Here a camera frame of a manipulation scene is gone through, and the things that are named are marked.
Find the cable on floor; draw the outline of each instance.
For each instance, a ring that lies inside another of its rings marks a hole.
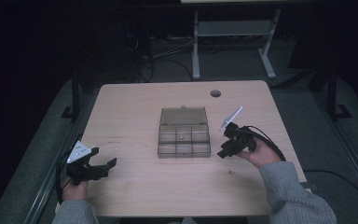
[[[335,172],[332,171],[327,171],[327,170],[304,170],[304,173],[326,173],[326,174],[330,174],[330,175],[335,175],[339,178],[341,178],[342,180],[344,180],[345,182],[347,182],[348,184],[350,184],[353,188],[355,188],[358,191],[358,187],[353,184],[349,179],[347,179],[345,176],[343,175],[339,175]]]
[[[176,64],[179,64],[179,65],[181,65],[182,67],[185,68],[187,74],[188,74],[189,77],[190,77],[190,80],[193,81],[193,77],[192,77],[191,72],[190,72],[190,71],[188,70],[188,68],[187,68],[184,64],[182,64],[182,63],[179,63],[179,62],[177,62],[177,61],[175,61],[175,60],[168,60],[168,59],[167,59],[167,60],[158,60],[158,61],[155,61],[155,63],[176,63]],[[149,65],[147,65],[147,64],[141,64],[141,66],[147,68],[148,70],[150,70],[150,77],[148,77],[148,78],[145,77],[145,74],[144,74],[144,73],[141,73],[141,77],[142,77],[142,79],[145,81],[145,83],[150,82],[151,79],[152,79],[153,76],[154,76],[154,71],[153,71],[153,69],[152,69]]]

